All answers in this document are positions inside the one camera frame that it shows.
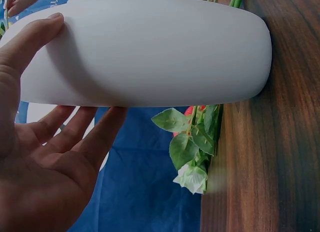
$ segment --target blue fabric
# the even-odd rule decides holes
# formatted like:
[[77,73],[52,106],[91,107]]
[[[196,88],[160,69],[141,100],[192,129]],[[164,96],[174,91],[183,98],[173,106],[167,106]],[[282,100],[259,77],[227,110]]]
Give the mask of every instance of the blue fabric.
[[[201,196],[172,182],[177,176],[168,152],[173,135],[150,120],[164,109],[129,109],[93,196],[70,232],[200,230]],[[95,121],[105,111],[99,108]]]

